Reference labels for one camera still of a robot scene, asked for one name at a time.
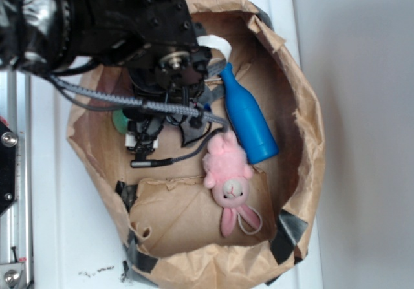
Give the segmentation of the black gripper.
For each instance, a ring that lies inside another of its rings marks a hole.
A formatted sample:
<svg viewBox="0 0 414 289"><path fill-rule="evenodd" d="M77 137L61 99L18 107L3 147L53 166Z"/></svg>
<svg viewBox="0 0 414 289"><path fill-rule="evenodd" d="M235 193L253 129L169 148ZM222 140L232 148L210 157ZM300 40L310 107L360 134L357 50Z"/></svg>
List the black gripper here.
<svg viewBox="0 0 414 289"><path fill-rule="evenodd" d="M180 104L195 108L198 111L211 110L212 90L207 85L202 92L197 92L195 97L190 96L192 87L180 87L178 89L162 87L151 83L146 75L132 75L132 90L135 96L148 96L156 103ZM148 162L149 155L155 152L157 138L166 124L180 129L182 146L192 147L200 143L196 150L177 158L167 158L167 162L179 162L191 158L204 148L211 139L212 122L200 116L192 117L178 112L157 112L142 108L125 108L124 116L127 119L126 134L132 140L127 149L135 155L135 162Z"/></svg>

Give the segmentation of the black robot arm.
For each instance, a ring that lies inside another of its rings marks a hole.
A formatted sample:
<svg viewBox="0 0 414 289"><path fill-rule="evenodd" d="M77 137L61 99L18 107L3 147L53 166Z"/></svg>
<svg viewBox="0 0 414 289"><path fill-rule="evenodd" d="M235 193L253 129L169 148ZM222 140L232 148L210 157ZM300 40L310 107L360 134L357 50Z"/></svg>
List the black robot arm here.
<svg viewBox="0 0 414 289"><path fill-rule="evenodd" d="M205 122L190 106L209 75L204 34L186 0L1 0L1 69L43 78L70 101L96 100L92 111L126 113L136 140L131 166L166 166L173 159L149 158L164 123ZM100 65L127 69L133 95L65 80Z"/></svg>

